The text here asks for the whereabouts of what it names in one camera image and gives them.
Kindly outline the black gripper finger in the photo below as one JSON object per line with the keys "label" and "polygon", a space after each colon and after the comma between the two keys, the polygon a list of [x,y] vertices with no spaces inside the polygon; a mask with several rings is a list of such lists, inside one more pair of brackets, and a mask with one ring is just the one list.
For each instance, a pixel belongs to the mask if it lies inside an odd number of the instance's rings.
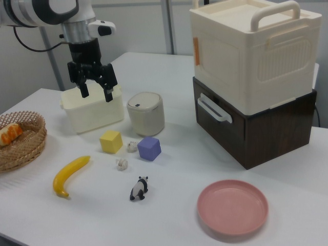
{"label": "black gripper finger", "polygon": [[98,83],[102,86],[104,90],[106,102],[112,101],[112,93],[114,87],[117,85],[117,79],[112,64],[101,66]]}
{"label": "black gripper finger", "polygon": [[86,77],[81,64],[77,64],[73,61],[67,63],[70,82],[77,85],[80,89],[82,98],[89,96],[88,87],[86,85]]}

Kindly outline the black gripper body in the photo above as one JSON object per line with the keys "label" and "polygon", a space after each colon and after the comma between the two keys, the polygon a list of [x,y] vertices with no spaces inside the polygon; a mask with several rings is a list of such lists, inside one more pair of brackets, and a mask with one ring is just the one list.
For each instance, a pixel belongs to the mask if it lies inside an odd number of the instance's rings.
{"label": "black gripper body", "polygon": [[97,83],[107,83],[108,76],[101,64],[98,39],[81,44],[69,44],[72,61],[68,62],[70,81],[78,83],[81,78],[92,79]]}

